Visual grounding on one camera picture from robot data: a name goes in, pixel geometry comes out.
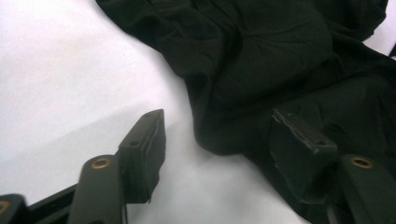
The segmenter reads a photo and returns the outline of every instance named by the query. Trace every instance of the white background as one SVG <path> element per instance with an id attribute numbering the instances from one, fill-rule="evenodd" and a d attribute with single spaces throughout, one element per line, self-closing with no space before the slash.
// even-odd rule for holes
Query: white background
<path id="1" fill-rule="evenodd" d="M 366 41 L 388 54 L 396 1 Z M 131 223 L 304 223 L 241 156 L 194 141 L 183 81 L 161 54 L 124 34 L 92 0 L 0 1 L 0 195 L 38 202 L 114 154 L 135 122 L 165 111 L 166 159 L 151 204 Z"/>

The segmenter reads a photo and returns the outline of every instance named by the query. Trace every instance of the hole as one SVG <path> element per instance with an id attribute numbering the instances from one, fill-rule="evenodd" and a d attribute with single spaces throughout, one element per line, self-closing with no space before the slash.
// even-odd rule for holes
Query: hole
<path id="1" fill-rule="evenodd" d="M 97 169 L 103 169 L 103 168 L 107 167 L 108 165 L 110 165 L 110 160 L 109 159 L 99 159 L 99 160 L 94 161 L 91 164 L 91 167 L 93 169 L 97 170 Z"/>
<path id="2" fill-rule="evenodd" d="M 374 167 L 373 163 L 364 159 L 364 158 L 359 158 L 359 157 L 354 157 L 351 160 L 352 164 L 359 166 L 360 168 L 364 169 L 371 169 Z"/>
<path id="3" fill-rule="evenodd" d="M 8 201 L 0 201 L 0 215 L 7 211 L 9 208 Z"/>
<path id="4" fill-rule="evenodd" d="M 135 146 L 139 145 L 139 142 L 133 141 L 129 145 L 132 147 L 135 147 Z"/>

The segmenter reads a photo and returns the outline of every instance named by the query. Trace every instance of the crumpled fabric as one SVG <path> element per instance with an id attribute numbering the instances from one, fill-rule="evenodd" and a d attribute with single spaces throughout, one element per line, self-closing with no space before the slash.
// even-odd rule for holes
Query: crumpled fabric
<path id="1" fill-rule="evenodd" d="M 197 142 L 261 166 L 274 108 L 396 178 L 396 62 L 361 41 L 387 0 L 97 0 L 185 80 Z"/>

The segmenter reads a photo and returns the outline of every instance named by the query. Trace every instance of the metal grommet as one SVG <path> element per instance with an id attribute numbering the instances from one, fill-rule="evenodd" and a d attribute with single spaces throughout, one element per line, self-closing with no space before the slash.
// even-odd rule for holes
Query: metal grommet
<path id="1" fill-rule="evenodd" d="M 361 157 L 353 157 L 350 162 L 352 162 L 352 164 L 359 166 L 360 168 L 364 168 L 364 169 L 372 169 L 374 167 L 373 163 L 361 158 Z"/>
<path id="2" fill-rule="evenodd" d="M 106 168 L 108 165 L 110 165 L 110 160 L 109 159 L 98 159 L 96 161 L 94 161 L 91 164 L 92 169 L 103 169 Z"/>
<path id="3" fill-rule="evenodd" d="M 0 215 L 7 211 L 10 203 L 8 201 L 0 201 Z"/>

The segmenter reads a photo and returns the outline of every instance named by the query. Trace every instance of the dark green cloth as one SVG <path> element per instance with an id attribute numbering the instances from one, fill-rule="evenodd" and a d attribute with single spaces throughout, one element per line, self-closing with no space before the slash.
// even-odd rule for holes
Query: dark green cloth
<path id="1" fill-rule="evenodd" d="M 282 107 L 340 154 L 371 157 L 396 176 L 396 62 L 361 43 L 388 1 L 97 2 L 184 78 L 203 148 L 263 166 L 272 109 Z"/>

